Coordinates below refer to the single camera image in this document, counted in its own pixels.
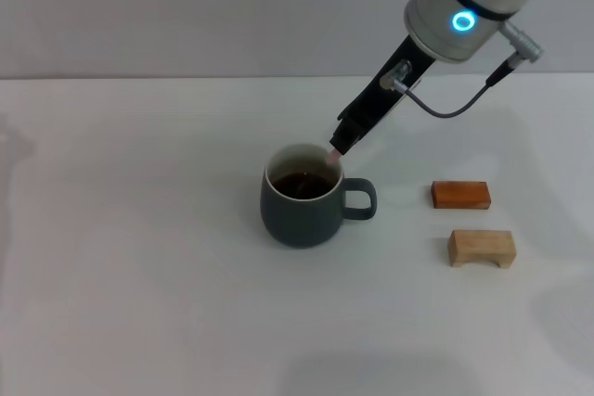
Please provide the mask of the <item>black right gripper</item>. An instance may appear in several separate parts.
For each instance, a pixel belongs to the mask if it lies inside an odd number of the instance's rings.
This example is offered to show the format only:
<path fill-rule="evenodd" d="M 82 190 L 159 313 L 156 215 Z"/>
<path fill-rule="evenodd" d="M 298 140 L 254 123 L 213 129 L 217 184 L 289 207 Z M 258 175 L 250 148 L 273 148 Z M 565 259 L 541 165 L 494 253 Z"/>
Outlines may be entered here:
<path fill-rule="evenodd" d="M 338 126 L 329 142 L 341 155 L 345 155 L 400 100 L 400 93 L 381 87 L 381 77 L 405 60 L 411 69 L 402 83 L 408 87 L 413 86 L 435 62 L 407 36 L 369 85 L 339 115 Z"/>

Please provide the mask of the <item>dark grey ceramic coffee mug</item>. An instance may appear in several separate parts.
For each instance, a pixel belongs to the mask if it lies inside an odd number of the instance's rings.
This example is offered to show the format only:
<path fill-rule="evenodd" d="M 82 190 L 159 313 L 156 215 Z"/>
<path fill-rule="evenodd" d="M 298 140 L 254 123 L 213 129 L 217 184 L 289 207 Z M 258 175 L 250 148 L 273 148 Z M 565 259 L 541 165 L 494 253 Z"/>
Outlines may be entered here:
<path fill-rule="evenodd" d="M 307 249 L 329 241 L 346 220 L 368 221 L 378 207 L 375 186 L 347 178 L 329 152 L 312 144 L 282 148 L 265 165 L 260 212 L 279 243 Z"/>

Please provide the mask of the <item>dark brown wooden block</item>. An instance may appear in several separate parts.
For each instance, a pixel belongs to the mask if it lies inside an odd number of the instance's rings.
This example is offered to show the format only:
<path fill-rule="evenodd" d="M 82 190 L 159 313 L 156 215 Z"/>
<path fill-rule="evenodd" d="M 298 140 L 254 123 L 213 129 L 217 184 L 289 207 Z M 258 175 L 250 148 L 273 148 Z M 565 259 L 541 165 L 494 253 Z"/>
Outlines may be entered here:
<path fill-rule="evenodd" d="M 433 181 L 433 207 L 439 210 L 488 210 L 491 196 L 486 182 Z"/>

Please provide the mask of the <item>pink handled metal spoon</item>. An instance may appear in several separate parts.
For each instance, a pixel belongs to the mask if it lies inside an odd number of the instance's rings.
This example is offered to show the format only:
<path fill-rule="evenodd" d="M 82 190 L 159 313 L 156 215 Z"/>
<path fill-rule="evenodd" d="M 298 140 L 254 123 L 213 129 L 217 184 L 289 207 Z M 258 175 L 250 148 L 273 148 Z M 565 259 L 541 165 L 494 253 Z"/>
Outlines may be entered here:
<path fill-rule="evenodd" d="M 339 151 L 332 149 L 326 157 L 324 165 L 318 165 L 303 173 L 297 192 L 308 195 L 311 191 L 317 193 L 320 189 L 331 187 L 334 177 L 329 172 L 338 164 L 341 156 Z"/>

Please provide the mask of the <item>light wooden arch block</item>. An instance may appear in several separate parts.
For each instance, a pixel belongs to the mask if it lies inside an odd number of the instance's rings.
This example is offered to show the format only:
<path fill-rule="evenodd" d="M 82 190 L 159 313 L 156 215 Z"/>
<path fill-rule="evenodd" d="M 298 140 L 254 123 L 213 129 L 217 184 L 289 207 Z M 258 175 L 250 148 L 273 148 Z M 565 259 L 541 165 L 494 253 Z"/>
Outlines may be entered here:
<path fill-rule="evenodd" d="M 454 230 L 448 239 L 447 251 L 452 267 L 488 262 L 500 269 L 509 269 L 517 255 L 510 231 Z"/>

